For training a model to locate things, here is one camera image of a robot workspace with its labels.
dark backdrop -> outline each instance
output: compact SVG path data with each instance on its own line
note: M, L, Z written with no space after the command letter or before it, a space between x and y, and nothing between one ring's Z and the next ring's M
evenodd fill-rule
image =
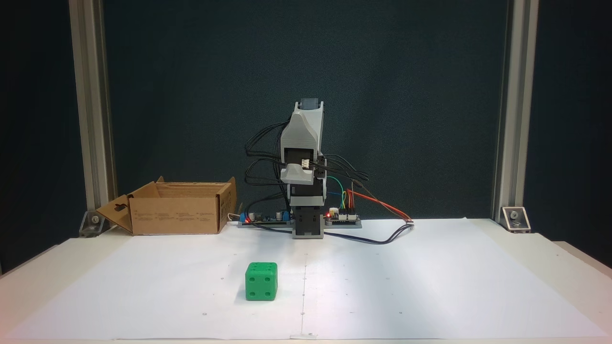
M67 1L12 1L0 92L0 263L78 235L86 210Z
M490 216L506 1L107 0L104 15L121 193L159 175L235 176L243 202L276 192L242 182L244 143L318 97L323 152L380 199Z
M540 1L524 205L537 232L612 266L605 4Z

white paper sheet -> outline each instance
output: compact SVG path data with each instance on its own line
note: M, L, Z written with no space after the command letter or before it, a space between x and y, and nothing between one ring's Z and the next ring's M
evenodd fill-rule
M363 221L382 239L400 222ZM252 261L278 263L274 301L245 301ZM227 227L138 236L7 338L284 339L606 336L467 220L421 220L389 245Z

green wire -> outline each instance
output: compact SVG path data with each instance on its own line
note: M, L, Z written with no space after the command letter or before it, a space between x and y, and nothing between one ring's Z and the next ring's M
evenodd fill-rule
M336 177L332 177L332 176L327 176L327 177L337 181L338 185L340 185L340 190L341 190L341 192L340 192L340 194L341 194L341 196L340 196L340 198L341 198L341 200L340 200L340 208L343 208L343 204L344 204L344 188L342 187L342 183Z

circuit board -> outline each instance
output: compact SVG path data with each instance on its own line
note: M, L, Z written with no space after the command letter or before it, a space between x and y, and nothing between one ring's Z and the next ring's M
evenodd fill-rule
M275 216L267 216L261 214L252 214L251 217L246 217L244 214L241 216L241 220L238 227L253 228L253 223L269 228L291 228L293 227L293 219L290 214L284 214L282 219L277 219ZM324 216L325 224L324 229L330 230L333 228L361 228L361 219L357 214L330 214L329 212Z

metal bracket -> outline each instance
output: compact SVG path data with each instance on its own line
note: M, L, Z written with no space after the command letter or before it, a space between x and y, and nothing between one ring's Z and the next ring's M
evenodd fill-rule
M524 207L502 207L503 226L511 233L531 233L531 225Z
M110 221L96 211L86 211L78 231L79 237L96 237L111 228Z

